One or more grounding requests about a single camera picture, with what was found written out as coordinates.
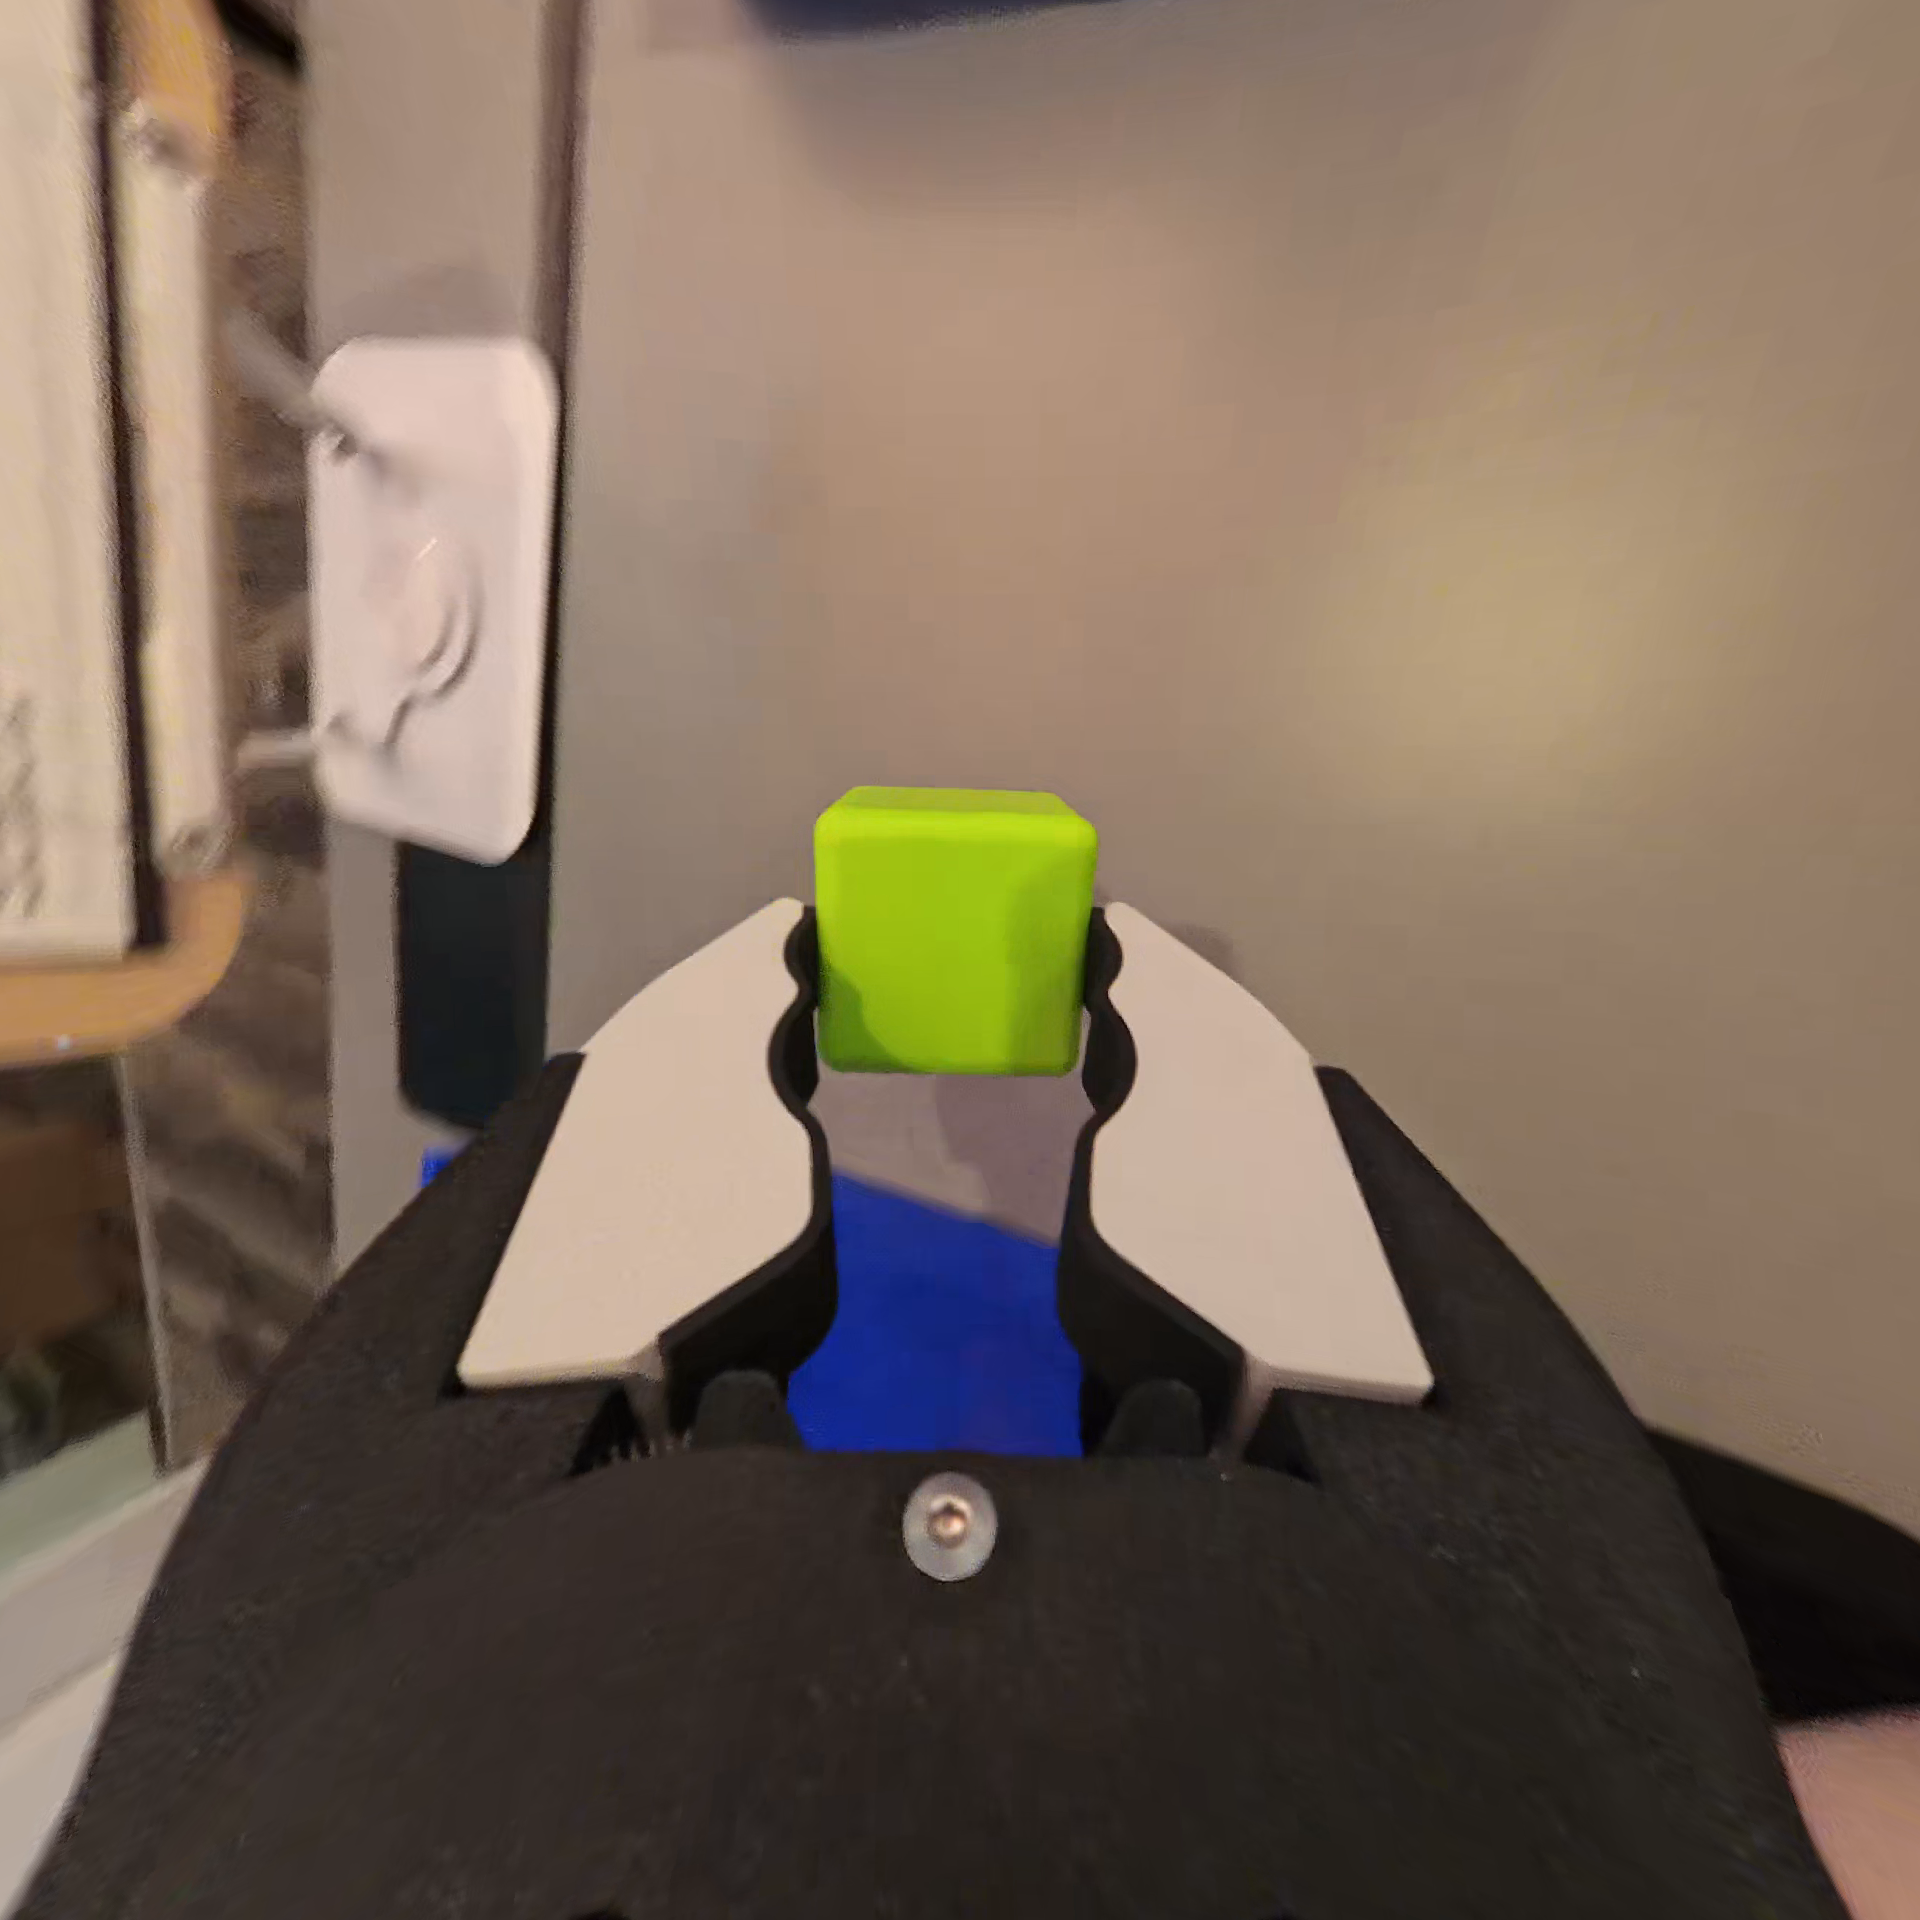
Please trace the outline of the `white sign stand base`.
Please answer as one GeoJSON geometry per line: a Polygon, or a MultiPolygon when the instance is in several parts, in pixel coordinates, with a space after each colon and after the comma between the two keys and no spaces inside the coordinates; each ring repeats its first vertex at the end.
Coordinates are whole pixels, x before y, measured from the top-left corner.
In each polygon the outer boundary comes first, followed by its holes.
{"type": "Polygon", "coordinates": [[[319,369],[310,745],[324,809],[475,865],[535,825],[561,381],[535,342],[379,339],[319,369]]]}

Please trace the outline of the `black textured mat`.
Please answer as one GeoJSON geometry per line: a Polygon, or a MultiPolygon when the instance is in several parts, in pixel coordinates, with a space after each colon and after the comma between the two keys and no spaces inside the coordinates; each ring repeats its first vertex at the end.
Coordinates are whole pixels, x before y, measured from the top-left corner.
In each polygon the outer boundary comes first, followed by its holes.
{"type": "Polygon", "coordinates": [[[1777,1721],[1919,1707],[1919,1543],[1863,1508],[1649,1433],[1708,1545],[1777,1721]]]}

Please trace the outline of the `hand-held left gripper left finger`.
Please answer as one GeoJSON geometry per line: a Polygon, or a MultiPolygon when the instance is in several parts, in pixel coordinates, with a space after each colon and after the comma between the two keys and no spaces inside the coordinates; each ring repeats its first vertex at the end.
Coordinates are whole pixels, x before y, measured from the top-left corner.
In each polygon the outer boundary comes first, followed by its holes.
{"type": "Polygon", "coordinates": [[[836,1313],[812,1110],[819,932],[778,899],[582,1049],[458,1360],[459,1388],[643,1385],[683,1433],[713,1379],[787,1383],[836,1313]]]}

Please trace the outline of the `wooden instruction sign board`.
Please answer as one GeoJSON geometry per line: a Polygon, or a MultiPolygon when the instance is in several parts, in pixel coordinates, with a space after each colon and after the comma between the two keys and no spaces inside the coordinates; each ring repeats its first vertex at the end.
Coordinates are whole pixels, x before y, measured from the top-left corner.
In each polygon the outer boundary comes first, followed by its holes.
{"type": "Polygon", "coordinates": [[[216,4],[3,4],[3,1065],[230,968],[216,4]]]}

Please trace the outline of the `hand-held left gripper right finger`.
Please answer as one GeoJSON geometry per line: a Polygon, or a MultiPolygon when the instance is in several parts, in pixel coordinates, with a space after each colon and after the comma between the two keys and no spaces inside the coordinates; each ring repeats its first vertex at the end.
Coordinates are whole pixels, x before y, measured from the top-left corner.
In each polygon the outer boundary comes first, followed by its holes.
{"type": "Polygon", "coordinates": [[[1417,1407],[1433,1367],[1303,1041],[1127,902],[1089,926],[1083,1092],[1060,1325],[1100,1448],[1139,1388],[1179,1385],[1206,1448],[1282,1393],[1417,1407]]]}

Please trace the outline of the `blue plastic bin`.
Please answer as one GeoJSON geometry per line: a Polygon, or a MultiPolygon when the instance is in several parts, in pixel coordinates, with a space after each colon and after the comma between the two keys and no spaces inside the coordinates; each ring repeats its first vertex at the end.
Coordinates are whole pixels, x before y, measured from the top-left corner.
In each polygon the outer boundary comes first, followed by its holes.
{"type": "MultiPolygon", "coordinates": [[[[568,1089],[559,1079],[539,1085],[543,1094],[564,1096],[568,1089]]],[[[391,1272],[422,1302],[427,1281],[452,1285],[452,1307],[441,1310],[441,1328],[427,1335],[440,1340],[424,1365],[430,1393],[471,1399],[473,1409],[490,1401],[495,1413],[582,1413],[586,1427],[572,1471],[583,1475],[620,1457],[683,1454],[690,1427],[657,1429],[651,1393],[638,1383],[471,1392],[458,1381],[466,1335],[562,1102],[500,1110],[495,1128],[470,1140],[466,1168],[443,1189],[455,1207],[470,1209],[464,1228],[424,1216],[427,1189],[422,1189],[367,1257],[374,1263],[396,1257],[391,1272]]],[[[833,1175],[839,1287],[833,1328],[823,1345],[778,1383],[803,1448],[817,1456],[1080,1457],[1086,1448],[1081,1361],[1056,1313],[1056,1251],[1023,1239],[1016,1271],[998,1254],[970,1257],[962,1285],[952,1287],[952,1236],[999,1240],[998,1229],[903,1197],[882,1197],[879,1209],[906,1211],[908,1221],[872,1221],[864,1203],[846,1219],[846,1197],[833,1175]]]]}
{"type": "Polygon", "coordinates": [[[1072,8],[1105,8],[1107,1],[750,1],[748,8],[775,36],[850,39],[890,31],[928,31],[968,20],[1004,20],[1072,8]]]}

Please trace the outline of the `green magnetic cube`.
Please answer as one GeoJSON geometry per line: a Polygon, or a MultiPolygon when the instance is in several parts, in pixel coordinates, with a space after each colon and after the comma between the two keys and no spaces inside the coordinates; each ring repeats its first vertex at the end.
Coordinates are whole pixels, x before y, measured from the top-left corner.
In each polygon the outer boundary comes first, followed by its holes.
{"type": "Polygon", "coordinates": [[[1098,829],[1041,790],[867,784],[814,825],[819,1049],[839,1071],[1060,1077],[1098,829]]]}

